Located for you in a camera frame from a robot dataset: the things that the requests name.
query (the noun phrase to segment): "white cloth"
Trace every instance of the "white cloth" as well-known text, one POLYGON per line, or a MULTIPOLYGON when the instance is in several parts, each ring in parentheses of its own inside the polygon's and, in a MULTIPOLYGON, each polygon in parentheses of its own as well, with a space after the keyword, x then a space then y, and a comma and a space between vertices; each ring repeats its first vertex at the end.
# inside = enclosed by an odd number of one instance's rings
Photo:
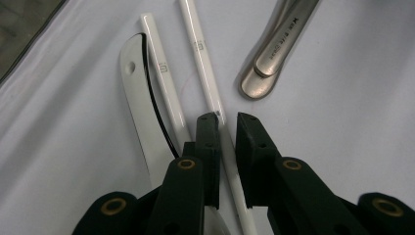
MULTIPOLYGON (((275 2, 196 1, 233 138, 238 112, 257 116, 335 194, 382 192, 415 208, 415 2, 320 1, 274 91, 248 101, 236 77, 275 2)), ((70 234, 100 196, 150 190, 118 57, 144 12, 195 135, 208 108, 178 2, 68 1, 0 89, 0 234, 70 234)), ((220 200, 240 234, 223 181, 220 200)), ((265 209, 254 215, 270 234, 265 209)))

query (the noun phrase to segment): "white tablecloth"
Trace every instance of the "white tablecloth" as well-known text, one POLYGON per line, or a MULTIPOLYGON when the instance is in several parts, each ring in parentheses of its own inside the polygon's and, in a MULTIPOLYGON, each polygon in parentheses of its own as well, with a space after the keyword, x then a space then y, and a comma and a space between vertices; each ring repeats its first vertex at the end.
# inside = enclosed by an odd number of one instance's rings
MULTIPOLYGON (((196 1, 233 138, 237 113, 252 114, 335 194, 356 203, 382 192, 415 208, 415 2, 320 1, 274 91, 248 101, 236 77, 275 3, 196 1)), ((70 234, 100 196, 149 192, 118 67, 144 12, 155 15, 195 136, 208 108, 179 3, 68 1, 0 89, 0 234, 70 234)), ((220 200, 241 234, 223 180, 220 200)), ((266 209, 254 216, 270 234, 266 209)))

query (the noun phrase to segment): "white stick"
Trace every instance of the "white stick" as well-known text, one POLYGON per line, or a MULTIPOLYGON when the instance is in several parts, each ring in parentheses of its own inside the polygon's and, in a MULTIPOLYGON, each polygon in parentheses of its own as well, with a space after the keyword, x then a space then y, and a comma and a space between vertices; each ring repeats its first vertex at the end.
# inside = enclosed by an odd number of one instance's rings
POLYGON ((252 210, 248 209, 245 203, 244 191, 236 165, 235 150, 226 126, 225 113, 222 102, 220 101, 195 3, 193 0, 180 0, 180 7, 189 34, 190 43, 194 49, 195 61, 204 88, 207 105, 219 118, 219 135, 223 154, 222 160, 241 221, 242 230, 246 235, 256 234, 252 210))
POLYGON ((157 78, 161 88, 162 97, 167 105, 168 115, 171 124, 173 125, 174 134, 179 144, 180 152, 183 152, 184 143, 191 141, 191 138, 179 99, 177 98, 170 68, 168 67, 167 59, 165 58, 164 50, 162 49, 159 32, 153 15, 151 13, 142 14, 141 23, 149 38, 150 57, 152 58, 153 65, 157 68, 157 78))
MULTIPOLYGON (((190 142, 191 137, 189 129, 177 97, 174 82, 171 77, 170 68, 168 67, 167 59, 162 49, 159 31, 157 30, 156 22, 153 14, 145 13, 141 15, 141 24, 149 39, 150 57, 153 65, 157 67, 157 78, 161 87, 161 93, 164 102, 167 104, 170 121, 174 126, 174 134, 180 145, 180 150, 183 152, 185 142, 190 142)), ((206 207, 205 209, 205 234, 229 235, 230 232, 222 216, 214 207, 206 207)))

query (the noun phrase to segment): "black plastic part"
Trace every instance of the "black plastic part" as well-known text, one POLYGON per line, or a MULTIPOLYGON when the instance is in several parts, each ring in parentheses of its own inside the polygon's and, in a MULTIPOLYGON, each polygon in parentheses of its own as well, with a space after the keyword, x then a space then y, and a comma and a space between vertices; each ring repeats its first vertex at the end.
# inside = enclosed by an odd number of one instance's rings
POLYGON ((358 207, 364 224, 372 234, 415 234, 415 211, 396 198, 381 193, 364 194, 359 199, 358 207))
POLYGON ((276 160, 275 167, 276 195, 268 209, 274 232, 369 234, 308 164, 282 158, 276 160))
POLYGON ((204 205, 202 161, 176 159, 168 167, 145 234, 202 235, 204 205))
POLYGON ((79 221, 73 234, 128 234, 136 201, 133 195, 121 192, 99 198, 79 221))
POLYGON ((214 113, 198 118, 196 142, 186 142, 183 157, 194 156, 204 164, 205 206, 219 209, 220 140, 214 113))
POLYGON ((248 208, 269 205, 277 158, 281 155, 259 119, 238 113, 236 161, 248 208))

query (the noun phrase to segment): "white chopstick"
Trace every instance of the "white chopstick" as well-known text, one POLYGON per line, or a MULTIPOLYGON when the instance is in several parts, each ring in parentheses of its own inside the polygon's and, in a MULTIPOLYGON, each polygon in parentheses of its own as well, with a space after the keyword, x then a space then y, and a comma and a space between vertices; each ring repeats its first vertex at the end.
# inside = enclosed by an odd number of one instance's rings
MULTIPOLYGON (((153 65, 157 68, 157 78, 161 87, 161 93, 167 105, 170 121, 174 127, 174 134, 180 145, 180 150, 183 152, 184 143, 190 142, 191 137, 177 97, 153 14, 142 14, 141 24, 149 38, 150 57, 153 65)), ((207 223, 205 224, 205 234, 230 234, 222 216, 214 207, 207 207, 205 210, 205 222, 207 223)))
POLYGON ((198 67, 200 80, 204 88, 207 105, 219 118, 219 135, 222 147, 222 160, 229 180, 236 209, 241 221, 244 234, 256 234, 252 210, 245 203, 244 190, 236 165, 235 149, 226 124, 226 117, 220 101, 216 81, 211 67, 208 48, 199 23, 193 0, 180 0, 180 7, 186 24, 190 43, 194 49, 195 61, 198 67))
POLYGON ((191 141, 191 137, 177 97, 173 79, 171 78, 170 68, 165 58, 164 50, 162 49, 156 22, 151 13, 146 13, 141 15, 141 23, 149 38, 150 57, 153 65, 157 68, 157 78, 162 97, 167 105, 168 115, 173 125, 174 134, 181 153, 183 152, 184 143, 191 141))

